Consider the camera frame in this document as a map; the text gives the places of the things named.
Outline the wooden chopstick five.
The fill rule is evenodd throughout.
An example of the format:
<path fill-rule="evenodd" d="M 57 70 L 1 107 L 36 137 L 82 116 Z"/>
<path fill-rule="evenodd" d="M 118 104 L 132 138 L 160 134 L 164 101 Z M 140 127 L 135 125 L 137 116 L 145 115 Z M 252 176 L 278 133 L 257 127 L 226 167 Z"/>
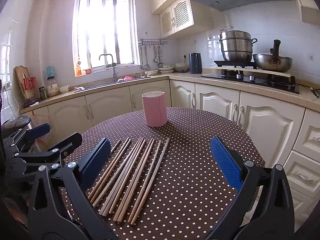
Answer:
<path fill-rule="evenodd" d="M 118 191 L 118 194 L 117 194 L 117 196 L 116 196 L 116 198 L 115 198 L 115 200 L 114 200 L 114 202 L 113 202 L 113 204 L 112 204 L 112 206 L 110 207 L 110 210 L 109 211 L 111 211 L 112 212 L 112 210 L 114 209 L 114 207 L 115 207 L 115 205 L 116 205 L 116 203 L 117 203 L 117 201 L 118 201 L 118 199 L 119 199 L 119 196 L 121 195 L 121 193 L 122 193 L 122 190 L 123 190 L 123 187 L 125 186 L 125 184 L 126 184 L 126 181 L 127 181 L 127 179 L 128 179 L 128 177 L 129 177 L 129 175 L 130 174 L 127 174 L 127 176 L 126 176 L 126 180 L 125 181 L 123 181 L 123 184 L 121 185 L 121 187 L 120 187 L 120 189 L 119 189 L 119 191 Z"/>

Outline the wall utensil rack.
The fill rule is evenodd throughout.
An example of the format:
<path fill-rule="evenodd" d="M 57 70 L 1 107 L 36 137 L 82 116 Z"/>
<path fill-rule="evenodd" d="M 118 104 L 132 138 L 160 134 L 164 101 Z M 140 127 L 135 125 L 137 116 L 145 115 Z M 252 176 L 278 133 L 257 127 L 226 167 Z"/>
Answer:
<path fill-rule="evenodd" d="M 140 68 L 142 70 L 150 69 L 148 63 L 148 48 L 152 49 L 152 60 L 157 67 L 163 66 L 163 47 L 169 42 L 167 39 L 146 39 L 142 38 L 138 40 L 138 49 L 140 57 Z"/>

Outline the wooden chopstick four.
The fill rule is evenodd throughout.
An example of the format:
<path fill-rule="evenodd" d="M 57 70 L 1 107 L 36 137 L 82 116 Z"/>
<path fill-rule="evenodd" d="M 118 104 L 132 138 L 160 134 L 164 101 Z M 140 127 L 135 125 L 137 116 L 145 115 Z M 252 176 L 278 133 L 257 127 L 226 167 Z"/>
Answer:
<path fill-rule="evenodd" d="M 110 207 L 112 206 L 118 191 L 121 187 L 121 185 L 123 184 L 123 181 L 126 180 L 126 176 L 127 174 L 131 173 L 131 166 L 135 165 L 136 162 L 136 158 L 139 157 L 139 154 L 141 152 L 141 149 L 144 147 L 145 144 L 145 139 L 144 137 L 141 137 L 139 139 L 139 141 L 136 143 L 136 145 L 134 146 L 134 148 L 132 149 L 133 152 L 131 154 L 131 156 L 129 157 L 127 163 L 125 164 L 124 168 L 121 171 L 121 174 L 119 175 L 117 181 L 115 182 L 110 194 L 108 195 L 106 201 L 103 204 L 103 207 L 101 208 L 101 210 L 99 211 L 99 214 L 102 216 L 106 216 L 110 210 Z"/>

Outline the wooden chopstick nine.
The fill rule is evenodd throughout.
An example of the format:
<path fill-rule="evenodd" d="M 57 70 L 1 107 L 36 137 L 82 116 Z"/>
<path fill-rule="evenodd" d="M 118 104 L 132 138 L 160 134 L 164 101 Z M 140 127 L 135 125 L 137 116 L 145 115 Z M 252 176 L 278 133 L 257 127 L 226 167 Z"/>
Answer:
<path fill-rule="evenodd" d="M 157 158 L 157 154 L 158 154 L 158 152 L 159 152 L 160 145 L 161 145 L 161 141 L 159 141 L 159 143 L 158 143 L 158 145 L 157 145 L 156 152 L 155 152 L 155 154 L 154 154 L 154 156 L 153 156 L 153 159 L 152 159 L 151 165 L 150 165 L 150 167 L 149 167 L 148 173 L 147 173 L 147 175 L 146 175 L 146 178 L 145 178 L 145 180 L 144 180 L 144 183 L 143 183 L 143 185 L 142 185 L 142 188 L 141 188 L 141 190 L 140 190 L 140 192 L 139 192 L 139 195 L 138 195 L 138 197 L 137 197 L 137 200 L 136 200 L 136 202 L 135 202 L 135 205 L 134 205 L 134 207 L 133 207 L 133 209 L 132 209 L 131 215 L 130 215 L 130 217 L 129 217 L 129 219 L 128 219 L 128 222 L 130 222 L 130 224 L 134 224 L 133 219 L 135 218 L 136 212 L 138 211 L 138 208 L 140 207 L 140 205 L 141 205 L 141 203 L 142 203 L 144 194 L 145 194 L 145 192 L 146 192 L 146 189 L 147 189 L 147 186 L 148 186 L 148 183 L 149 183 L 149 179 L 151 178 L 153 166 L 154 166 L 154 164 L 155 164 L 155 162 L 156 162 L 156 158 Z"/>

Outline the cream lower cabinets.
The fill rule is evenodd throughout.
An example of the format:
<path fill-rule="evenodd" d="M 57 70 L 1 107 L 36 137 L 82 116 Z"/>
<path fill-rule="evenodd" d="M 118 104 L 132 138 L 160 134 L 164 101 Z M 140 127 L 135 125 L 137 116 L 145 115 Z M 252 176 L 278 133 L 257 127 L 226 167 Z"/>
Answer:
<path fill-rule="evenodd" d="M 144 112 L 142 94 L 153 91 L 165 93 L 167 110 L 208 111 L 239 126 L 251 138 L 264 166 L 285 167 L 296 226 L 307 220 L 319 201 L 319 100 L 306 88 L 290 94 L 198 77 L 156 77 L 61 94 L 23 114 L 34 125 L 51 125 L 52 132 L 39 142 L 50 147 L 116 116 Z"/>

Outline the wooden chopstick three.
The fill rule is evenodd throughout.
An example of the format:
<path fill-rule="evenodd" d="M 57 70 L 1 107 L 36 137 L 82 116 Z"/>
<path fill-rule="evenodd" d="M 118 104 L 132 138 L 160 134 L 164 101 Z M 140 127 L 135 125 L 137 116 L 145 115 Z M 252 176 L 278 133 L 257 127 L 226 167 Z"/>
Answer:
<path fill-rule="evenodd" d="M 107 181 L 104 189 L 102 190 L 101 194 L 100 194 L 99 197 L 96 199 L 96 201 L 92 204 L 93 207 L 96 207 L 96 206 L 100 203 L 101 199 L 102 199 L 102 198 L 104 197 L 104 195 L 107 193 L 107 191 L 109 190 L 109 188 L 117 181 L 119 175 L 121 174 L 122 169 L 124 168 L 125 164 L 127 163 L 129 157 L 131 156 L 131 154 L 132 154 L 132 152 L 133 152 L 132 149 L 131 149 L 131 150 L 129 151 L 129 153 L 124 157 L 123 161 L 122 161 L 121 163 L 119 163 L 124 154 L 122 155 L 122 157 L 120 158 L 120 160 L 119 160 L 118 163 L 117 163 L 117 166 L 115 167 L 115 169 L 113 170 L 112 174 L 110 175 L 110 177 L 109 177 L 109 179 L 108 179 L 108 181 Z"/>

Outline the wooden chopstick one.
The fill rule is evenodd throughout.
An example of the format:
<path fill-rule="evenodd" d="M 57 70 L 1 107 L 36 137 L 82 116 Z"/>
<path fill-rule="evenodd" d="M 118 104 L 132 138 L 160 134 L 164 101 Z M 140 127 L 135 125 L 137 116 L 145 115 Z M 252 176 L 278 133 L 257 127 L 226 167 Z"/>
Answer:
<path fill-rule="evenodd" d="M 110 157 L 111 157 L 111 160 L 107 160 L 107 166 L 104 166 L 103 168 L 102 168 L 102 171 L 99 173 L 99 176 L 98 176 L 98 178 L 97 178 L 97 182 L 99 181 L 99 179 L 101 178 L 101 176 L 103 175 L 103 173 L 105 172 L 105 170 L 106 170 L 106 168 L 110 165 L 110 163 L 111 163 L 111 161 L 112 161 L 112 159 L 114 158 L 114 156 L 116 155 L 116 153 L 119 151 L 119 149 L 121 148 L 121 146 L 123 145 L 123 142 L 122 142 L 122 140 L 120 139 L 120 140 L 118 140 L 116 143 L 115 143 L 115 145 L 111 148 L 111 152 L 110 152 Z M 103 185 L 103 188 L 101 189 L 101 191 L 100 191 L 100 194 L 101 194 L 101 192 L 102 192 L 102 190 L 104 189 L 104 187 L 105 187 L 105 185 L 106 185 L 106 183 Z"/>

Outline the cream upper cabinets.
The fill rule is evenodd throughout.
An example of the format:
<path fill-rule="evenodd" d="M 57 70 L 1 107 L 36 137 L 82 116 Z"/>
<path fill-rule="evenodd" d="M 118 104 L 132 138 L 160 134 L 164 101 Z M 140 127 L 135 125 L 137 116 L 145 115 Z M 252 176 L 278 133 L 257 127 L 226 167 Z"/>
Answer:
<path fill-rule="evenodd" d="M 151 0 L 151 12 L 158 15 L 162 38 L 185 38 L 227 25 L 223 12 L 192 0 Z"/>

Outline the brown polka dot tablecloth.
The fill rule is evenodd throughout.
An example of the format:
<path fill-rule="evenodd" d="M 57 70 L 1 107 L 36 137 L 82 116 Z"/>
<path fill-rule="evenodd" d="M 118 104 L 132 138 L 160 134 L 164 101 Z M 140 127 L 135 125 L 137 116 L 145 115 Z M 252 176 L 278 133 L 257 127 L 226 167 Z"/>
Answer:
<path fill-rule="evenodd" d="M 113 215 L 105 224 L 120 239 L 203 239 L 219 221 L 236 195 L 225 180 L 210 151 L 210 141 L 219 137 L 242 159 L 260 166 L 265 161 L 251 138 L 235 123 L 208 111 L 172 107 L 164 126 L 149 127 L 143 111 L 108 119 L 82 134 L 82 144 L 69 161 L 79 161 L 101 138 L 112 144 L 143 137 L 154 140 L 142 177 L 159 171 L 134 225 L 117 223 Z"/>

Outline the dark blue electric kettle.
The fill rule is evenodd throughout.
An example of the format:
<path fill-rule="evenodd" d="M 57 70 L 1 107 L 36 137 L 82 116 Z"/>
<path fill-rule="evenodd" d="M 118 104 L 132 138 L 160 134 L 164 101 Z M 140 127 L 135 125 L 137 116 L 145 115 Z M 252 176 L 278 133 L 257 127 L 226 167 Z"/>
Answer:
<path fill-rule="evenodd" d="M 189 54 L 189 70 L 191 74 L 202 73 L 202 59 L 200 53 Z"/>

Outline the bottle with teal cap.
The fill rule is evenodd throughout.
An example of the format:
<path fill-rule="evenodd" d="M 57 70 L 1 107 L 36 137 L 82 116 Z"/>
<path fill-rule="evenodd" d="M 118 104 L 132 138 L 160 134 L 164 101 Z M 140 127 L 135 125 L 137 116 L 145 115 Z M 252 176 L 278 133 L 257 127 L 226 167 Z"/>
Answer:
<path fill-rule="evenodd" d="M 55 80 L 54 68 L 52 66 L 48 66 L 46 68 L 46 76 L 47 76 L 47 94 L 49 97 L 56 96 L 59 94 L 59 87 Z"/>

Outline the wooden chopstick six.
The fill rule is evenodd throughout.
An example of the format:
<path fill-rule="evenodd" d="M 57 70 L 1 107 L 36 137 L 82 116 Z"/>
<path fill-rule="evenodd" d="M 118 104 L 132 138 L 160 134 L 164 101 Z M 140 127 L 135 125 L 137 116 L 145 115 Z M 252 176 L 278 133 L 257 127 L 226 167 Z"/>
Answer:
<path fill-rule="evenodd" d="M 129 181 L 129 179 L 132 180 L 133 175 L 135 174 L 135 171 L 136 171 L 136 169 L 137 169 L 137 166 L 138 166 L 138 164 L 139 164 L 139 162 L 140 162 L 140 160 L 141 160 L 141 157 L 142 157 L 143 153 L 142 153 L 142 150 L 141 150 L 140 155 L 139 155 L 139 157 L 138 157 L 137 160 L 136 160 L 135 166 L 134 166 L 134 168 L 131 170 L 131 173 L 130 173 L 127 181 L 126 181 L 126 184 L 127 184 L 127 182 Z"/>

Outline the wooden chopstick ten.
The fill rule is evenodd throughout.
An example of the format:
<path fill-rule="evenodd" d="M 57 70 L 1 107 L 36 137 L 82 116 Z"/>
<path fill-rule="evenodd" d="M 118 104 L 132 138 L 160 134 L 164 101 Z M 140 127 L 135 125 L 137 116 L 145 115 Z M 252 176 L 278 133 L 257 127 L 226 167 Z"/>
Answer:
<path fill-rule="evenodd" d="M 161 152 L 161 154 L 160 154 L 160 156 L 159 156 L 159 158 L 158 158 L 157 164 L 156 164 L 156 165 L 154 164 L 154 166 L 153 166 L 151 178 L 149 179 L 149 183 L 148 183 L 146 192 L 145 192 L 145 194 L 144 194 L 142 203 L 141 203 L 140 207 L 138 208 L 138 211 L 136 212 L 135 218 L 133 219 L 134 224 L 135 224 L 135 222 L 136 222 L 136 220 L 137 220 L 137 218 L 138 218 L 138 216 L 139 216 L 139 214 L 140 214 L 140 212 L 141 212 L 141 210 L 142 210 L 142 207 L 143 207 L 143 205 L 144 205 L 144 203 L 145 203 L 145 201 L 146 201 L 146 199 L 147 199 L 147 197 L 148 197 L 148 195 L 149 195 L 149 192 L 150 192 L 150 190 L 151 190 L 151 188 L 152 188 L 152 186 L 153 186 L 154 180 L 155 180 L 155 178 L 156 178 L 156 176 L 157 176 L 157 173 L 158 173 L 158 171 L 159 171 L 159 168 L 160 168 L 162 159 L 163 159 L 164 154 L 165 154 L 165 152 L 166 152 L 166 150 L 167 150 L 167 147 L 168 147 L 168 145 L 169 145 L 169 142 L 170 142 L 170 138 L 167 138 L 167 139 L 166 139 L 166 142 L 165 142 L 165 144 L 164 144 L 164 146 L 163 146 L 162 152 Z"/>

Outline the wooden chopstick seven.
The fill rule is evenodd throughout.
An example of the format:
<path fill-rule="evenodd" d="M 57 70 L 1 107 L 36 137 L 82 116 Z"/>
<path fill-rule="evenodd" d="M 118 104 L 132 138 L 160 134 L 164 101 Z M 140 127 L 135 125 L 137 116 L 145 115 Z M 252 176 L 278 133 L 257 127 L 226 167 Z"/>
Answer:
<path fill-rule="evenodd" d="M 151 139 L 147 145 L 145 152 L 143 153 L 143 155 L 141 157 L 141 160 L 137 166 L 135 174 L 133 175 L 133 178 L 132 178 L 132 180 L 128 186 L 128 189 L 125 193 L 125 196 L 122 199 L 116 214 L 114 215 L 113 220 L 115 222 L 121 222 L 123 220 L 123 217 L 125 216 L 126 210 L 131 202 L 132 196 L 134 195 L 137 184 L 139 182 L 139 178 L 140 178 L 141 173 L 143 171 L 144 165 L 145 165 L 146 161 L 148 160 L 148 157 L 150 155 L 150 152 L 153 148 L 154 143 L 155 143 L 155 140 Z"/>

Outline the wooden chopstick two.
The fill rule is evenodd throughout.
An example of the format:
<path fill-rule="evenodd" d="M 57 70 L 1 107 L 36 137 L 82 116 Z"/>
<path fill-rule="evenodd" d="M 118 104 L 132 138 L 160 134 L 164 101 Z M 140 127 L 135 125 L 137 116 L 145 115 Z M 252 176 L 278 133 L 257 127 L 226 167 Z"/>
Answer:
<path fill-rule="evenodd" d="M 116 153 L 116 155 L 112 159 L 110 165 L 106 168 L 105 172 L 103 173 L 103 175 L 101 176 L 101 178 L 99 179 L 99 181 L 97 182 L 97 184 L 95 185 L 95 187 L 93 188 L 91 193 L 89 194 L 88 199 L 91 203 L 93 203 L 96 200 L 96 198 L 98 197 L 98 195 L 100 194 L 100 191 L 103 188 L 103 185 L 106 183 L 108 177 L 111 175 L 113 169 L 115 168 L 118 161 L 120 160 L 120 158 L 122 157 L 122 155 L 126 151 L 130 142 L 131 142 L 131 139 L 129 137 L 127 137 L 126 140 L 124 141 L 123 145 L 119 149 L 119 151 Z"/>

